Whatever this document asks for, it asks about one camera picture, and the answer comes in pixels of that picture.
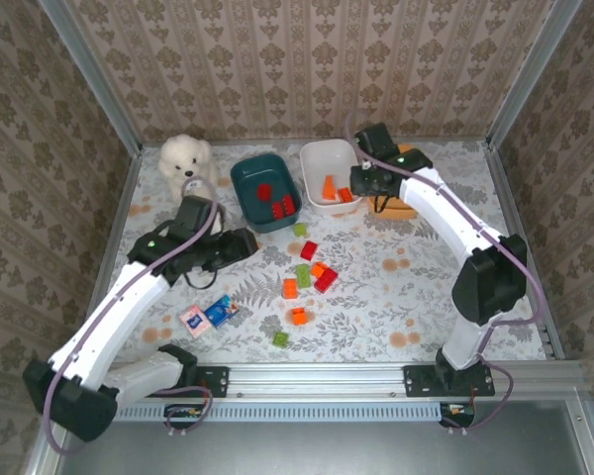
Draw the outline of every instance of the white bowl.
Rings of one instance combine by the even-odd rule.
[[[333,175],[337,190],[349,188],[349,170],[359,165],[351,145],[341,139],[310,142],[302,146],[299,152],[301,169],[304,173],[308,201],[317,215],[336,215],[349,213],[358,208],[361,198],[354,197],[344,203],[337,196],[337,201],[325,200],[324,183],[327,175]]]

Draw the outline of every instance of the green block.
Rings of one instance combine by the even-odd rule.
[[[275,346],[279,346],[280,348],[285,348],[288,346],[288,333],[277,332],[273,338],[273,344]]]
[[[295,233],[295,236],[297,238],[299,236],[305,236],[306,235],[306,225],[304,225],[303,223],[297,223],[296,225],[293,225],[293,232]]]
[[[297,274],[297,287],[300,289],[307,289],[312,284],[310,283],[310,266],[308,264],[298,264],[295,267]]]

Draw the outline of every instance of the floral tablecloth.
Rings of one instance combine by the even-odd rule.
[[[486,160],[478,142],[419,143],[451,189],[494,228],[505,223]],[[260,250],[245,262],[221,271],[213,287],[189,288],[183,281],[152,307],[118,356],[119,362],[145,357],[171,341],[198,356],[202,363],[235,362],[357,362],[433,360],[453,326],[456,309],[450,289],[457,275],[455,258],[421,218],[408,222],[381,221],[363,203],[350,214],[320,217],[309,209],[299,163],[301,145],[215,146],[221,170],[218,195],[227,209],[227,227],[244,226],[229,178],[239,160],[273,151],[287,162],[304,208],[299,222],[308,239],[319,244],[316,260],[336,269],[340,277],[326,294],[301,290],[299,299],[281,297],[282,281],[294,276],[305,238],[292,228],[257,236]],[[135,240],[173,217],[175,205],[158,172],[157,148],[143,152],[143,165],[117,256],[113,281]],[[196,285],[207,276],[192,273]],[[206,308],[225,293],[242,306],[218,329],[193,339],[178,320],[192,304]],[[305,307],[308,324],[296,327],[290,310]],[[524,299],[509,318],[531,314]],[[288,347],[273,346],[276,332],[289,333]],[[491,359],[544,359],[534,326],[495,332],[486,355]]]

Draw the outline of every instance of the red block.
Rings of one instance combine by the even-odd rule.
[[[257,187],[257,199],[259,201],[270,201],[270,196],[272,195],[273,189],[270,185],[266,183],[262,183]]]
[[[311,260],[315,252],[317,252],[317,245],[309,240],[304,244],[304,248],[301,249],[301,256],[306,260]]]
[[[282,202],[284,203],[284,210],[286,210],[286,216],[294,215],[295,204],[293,203],[292,197],[290,195],[284,195]]]
[[[273,218],[275,219],[275,221],[281,220],[284,217],[284,210],[282,210],[281,203],[279,203],[278,201],[273,203],[272,210]]]
[[[315,282],[315,288],[323,294],[331,285],[333,285],[333,282],[337,280],[337,277],[339,277],[339,274],[333,269],[328,268],[321,274],[321,277],[317,279],[317,282]]]

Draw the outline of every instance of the patterned wallpaper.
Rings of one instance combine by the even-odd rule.
[[[22,371],[83,317],[128,165],[37,3],[0,0],[0,474],[26,462]]]
[[[144,142],[483,136],[553,0],[68,0]]]
[[[594,0],[500,152],[567,356],[583,360],[594,395]]]

